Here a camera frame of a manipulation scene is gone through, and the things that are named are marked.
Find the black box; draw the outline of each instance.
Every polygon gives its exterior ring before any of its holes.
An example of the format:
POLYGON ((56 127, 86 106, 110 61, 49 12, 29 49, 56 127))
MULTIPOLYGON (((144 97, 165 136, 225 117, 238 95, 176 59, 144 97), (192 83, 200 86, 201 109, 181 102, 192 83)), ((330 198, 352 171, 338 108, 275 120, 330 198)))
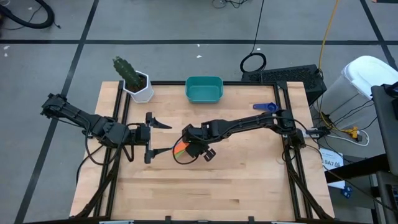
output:
POLYGON ((308 104, 312 105, 326 91, 325 83, 316 65, 278 68, 260 72, 246 72, 243 82, 267 83, 276 81, 303 82, 308 104))

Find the yellow cable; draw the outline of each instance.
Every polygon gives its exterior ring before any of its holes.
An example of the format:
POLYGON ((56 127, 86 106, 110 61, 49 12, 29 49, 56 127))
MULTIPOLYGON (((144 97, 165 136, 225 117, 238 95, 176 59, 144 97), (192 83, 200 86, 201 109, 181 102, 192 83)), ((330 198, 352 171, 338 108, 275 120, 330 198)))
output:
POLYGON ((323 37, 322 46, 321 46, 321 54, 319 55, 319 63, 318 63, 318 68, 319 69, 321 69, 321 66, 322 66, 323 48, 325 46, 326 38, 328 37, 329 30, 330 30, 330 27, 331 27, 331 22, 333 22, 333 18, 335 16, 339 1, 340 0, 336 0, 335 7, 333 8, 333 12, 331 13, 331 16, 330 16, 330 19, 329 19, 328 28, 326 29, 325 36, 323 37))
MULTIPOLYGON (((318 68, 319 68, 319 70, 321 70, 321 66, 322 66, 323 48, 325 47, 326 38, 328 37, 329 30, 330 30, 330 27, 331 27, 331 23, 333 22, 333 18, 334 18, 334 16, 335 16, 335 13, 336 13, 337 6, 338 6, 339 1, 340 1, 340 0, 336 0, 335 7, 333 8, 333 12, 331 13, 331 16, 330 16, 330 19, 329 19, 328 28, 326 28, 325 36, 323 37, 322 46, 321 46, 321 53, 320 53, 320 55, 319 55, 319 63, 318 63, 318 68)), ((326 121, 326 119, 323 117, 323 114, 322 114, 322 112, 321 112, 321 108, 322 108, 322 104, 319 106, 319 113, 320 113, 320 115, 321 115, 321 118, 322 118, 323 122, 325 122, 325 124, 327 125, 327 127, 330 127, 330 126, 331 126, 331 127, 332 127, 333 129, 335 129, 335 130, 344 131, 344 130, 338 129, 338 128, 337 128, 336 126, 334 126, 333 124, 329 124, 329 123, 326 121)))

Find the metal bracket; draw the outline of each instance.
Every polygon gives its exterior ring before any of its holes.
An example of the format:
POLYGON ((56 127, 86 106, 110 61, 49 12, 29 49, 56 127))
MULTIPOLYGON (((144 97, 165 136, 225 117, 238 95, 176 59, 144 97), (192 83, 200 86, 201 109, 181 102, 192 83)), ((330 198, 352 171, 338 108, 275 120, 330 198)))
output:
POLYGON ((170 215, 166 215, 164 217, 164 223, 165 224, 172 224, 172 217, 170 215))
POLYGON ((312 139, 320 139, 320 138, 324 137, 325 135, 330 134, 330 131, 325 127, 323 127, 323 128, 308 128, 307 131, 302 130, 302 132, 303 132, 303 137, 312 138, 312 139))
POLYGON ((254 217, 249 217, 249 224, 255 224, 254 217))

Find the potted plant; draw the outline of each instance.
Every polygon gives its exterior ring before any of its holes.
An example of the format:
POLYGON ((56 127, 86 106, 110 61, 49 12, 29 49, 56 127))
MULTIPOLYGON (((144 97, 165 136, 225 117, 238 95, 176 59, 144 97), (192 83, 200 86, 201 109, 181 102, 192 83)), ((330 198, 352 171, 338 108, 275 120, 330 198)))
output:
POLYGON ((148 103, 154 95, 147 74, 135 71, 125 59, 116 57, 113 59, 113 67, 122 76, 124 91, 128 92, 136 103, 148 103))

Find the orange object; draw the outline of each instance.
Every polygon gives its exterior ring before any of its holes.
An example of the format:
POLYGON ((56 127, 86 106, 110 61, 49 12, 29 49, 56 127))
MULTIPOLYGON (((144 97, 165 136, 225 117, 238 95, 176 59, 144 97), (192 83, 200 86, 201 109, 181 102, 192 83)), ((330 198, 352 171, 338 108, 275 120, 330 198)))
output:
POLYGON ((174 154, 178 154, 179 152, 185 150, 185 148, 187 148, 187 146, 189 145, 189 143, 185 143, 183 141, 180 141, 179 143, 177 143, 177 145, 174 147, 174 154))

